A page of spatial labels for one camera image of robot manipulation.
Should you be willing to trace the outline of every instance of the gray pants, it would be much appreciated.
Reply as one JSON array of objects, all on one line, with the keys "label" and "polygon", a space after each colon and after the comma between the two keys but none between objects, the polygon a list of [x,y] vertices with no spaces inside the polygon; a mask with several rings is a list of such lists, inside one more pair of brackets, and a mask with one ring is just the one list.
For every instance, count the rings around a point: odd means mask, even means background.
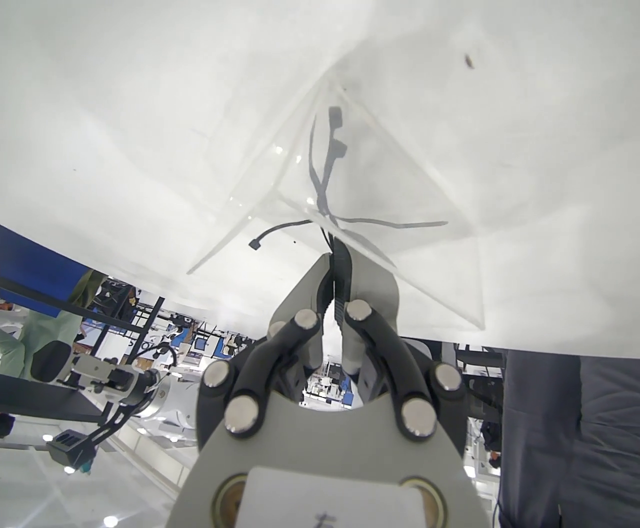
[{"label": "gray pants", "polygon": [[640,360],[509,351],[503,528],[640,526]]}]

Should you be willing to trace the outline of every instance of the white sheet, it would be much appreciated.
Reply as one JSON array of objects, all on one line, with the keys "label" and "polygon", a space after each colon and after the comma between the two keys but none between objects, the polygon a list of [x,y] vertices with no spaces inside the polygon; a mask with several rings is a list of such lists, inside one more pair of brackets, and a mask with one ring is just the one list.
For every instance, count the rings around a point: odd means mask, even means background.
[{"label": "white sheet", "polygon": [[633,0],[4,2],[0,223],[262,335],[317,256],[295,231],[186,270],[335,67],[477,230],[484,330],[433,327],[403,285],[401,333],[637,356],[639,22]]}]

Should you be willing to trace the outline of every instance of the white label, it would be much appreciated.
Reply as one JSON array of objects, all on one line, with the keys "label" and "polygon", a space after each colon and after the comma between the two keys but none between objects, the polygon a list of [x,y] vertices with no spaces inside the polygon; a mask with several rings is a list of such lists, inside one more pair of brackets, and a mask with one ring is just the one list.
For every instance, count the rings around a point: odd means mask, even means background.
[{"label": "white label", "polygon": [[395,484],[256,467],[236,528],[426,528],[422,497]]}]

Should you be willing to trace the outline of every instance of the metal bolt head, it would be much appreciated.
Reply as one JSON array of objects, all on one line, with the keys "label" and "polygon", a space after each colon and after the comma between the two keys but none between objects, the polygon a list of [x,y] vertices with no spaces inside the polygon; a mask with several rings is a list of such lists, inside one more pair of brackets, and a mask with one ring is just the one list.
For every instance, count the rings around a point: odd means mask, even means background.
[{"label": "metal bolt head", "polygon": [[256,423],[258,413],[258,402],[251,396],[236,396],[225,410],[225,427],[230,433],[244,433]]},{"label": "metal bolt head", "polygon": [[413,436],[426,438],[436,430],[438,423],[436,411],[425,399],[408,399],[402,405],[401,415],[404,426]]},{"label": "metal bolt head", "polygon": [[436,367],[436,380],[444,390],[458,390],[462,385],[462,376],[458,369],[448,363],[441,363]]},{"label": "metal bolt head", "polygon": [[229,375],[229,365],[224,360],[214,361],[202,375],[202,382],[209,388],[219,387]]},{"label": "metal bolt head", "polygon": [[304,308],[296,314],[293,320],[300,328],[311,330],[316,325],[318,316],[313,310]]},{"label": "metal bolt head", "polygon": [[269,327],[269,330],[267,330],[267,339],[271,339],[274,335],[276,335],[280,330],[282,330],[282,327],[285,324],[286,323],[284,321],[276,321],[275,323],[273,323]]},{"label": "metal bolt head", "polygon": [[347,304],[347,313],[354,321],[364,321],[371,315],[371,306],[362,299],[356,299]]}]

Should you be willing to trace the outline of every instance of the transparent plastic film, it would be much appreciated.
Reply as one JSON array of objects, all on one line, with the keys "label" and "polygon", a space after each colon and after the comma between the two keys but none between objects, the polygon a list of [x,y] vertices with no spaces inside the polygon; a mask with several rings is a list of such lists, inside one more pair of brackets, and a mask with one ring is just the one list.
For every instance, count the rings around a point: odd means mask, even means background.
[{"label": "transparent plastic film", "polygon": [[[472,225],[332,77],[316,84],[244,174],[200,262],[254,220],[312,220],[424,293],[433,324],[484,328]],[[295,238],[326,251],[315,230]]]}]

